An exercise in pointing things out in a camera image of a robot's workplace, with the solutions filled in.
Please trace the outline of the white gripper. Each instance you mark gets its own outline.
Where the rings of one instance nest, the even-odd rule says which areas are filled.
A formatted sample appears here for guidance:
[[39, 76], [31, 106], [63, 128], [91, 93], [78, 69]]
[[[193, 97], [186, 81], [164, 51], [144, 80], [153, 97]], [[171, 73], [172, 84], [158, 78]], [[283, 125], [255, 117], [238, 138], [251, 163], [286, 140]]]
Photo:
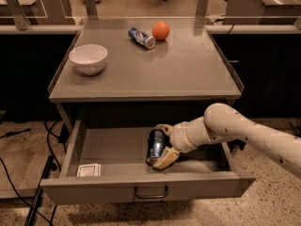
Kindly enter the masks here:
[[189, 133], [195, 133], [197, 131], [196, 126], [191, 122], [184, 121], [177, 123], [173, 127], [169, 124], [157, 124], [155, 128], [162, 130], [169, 136], [169, 141], [172, 145], [172, 148], [164, 148], [161, 157], [152, 166], [156, 170], [164, 170], [173, 164], [179, 158], [179, 152], [189, 153], [197, 148], [197, 146], [191, 142], [189, 136]]

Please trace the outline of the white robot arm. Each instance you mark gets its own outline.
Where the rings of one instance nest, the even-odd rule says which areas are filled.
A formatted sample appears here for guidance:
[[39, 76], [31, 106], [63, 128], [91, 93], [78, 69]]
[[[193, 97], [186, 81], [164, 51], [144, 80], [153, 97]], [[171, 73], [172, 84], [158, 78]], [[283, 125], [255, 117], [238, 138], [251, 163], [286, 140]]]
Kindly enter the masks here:
[[163, 150], [153, 167], [164, 170], [180, 153], [189, 153], [201, 145], [241, 140], [266, 155], [296, 177], [301, 177], [301, 138], [261, 125], [225, 104], [209, 105], [204, 115], [173, 126], [158, 124], [171, 147]]

